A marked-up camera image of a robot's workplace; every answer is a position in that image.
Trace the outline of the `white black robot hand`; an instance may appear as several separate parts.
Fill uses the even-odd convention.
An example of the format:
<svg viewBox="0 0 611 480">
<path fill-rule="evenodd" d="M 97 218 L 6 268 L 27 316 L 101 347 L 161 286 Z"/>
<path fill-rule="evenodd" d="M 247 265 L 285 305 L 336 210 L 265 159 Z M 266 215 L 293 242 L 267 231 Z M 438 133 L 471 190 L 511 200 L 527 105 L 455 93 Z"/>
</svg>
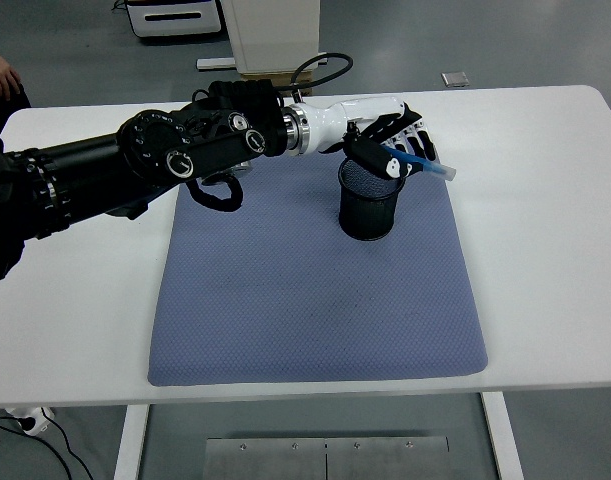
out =
<svg viewBox="0 0 611 480">
<path fill-rule="evenodd" d="M 327 108 L 293 106 L 299 129 L 297 154 L 341 150 L 369 173 L 400 179 L 437 159 L 423 117 L 400 98 L 381 96 L 337 102 Z"/>
</svg>

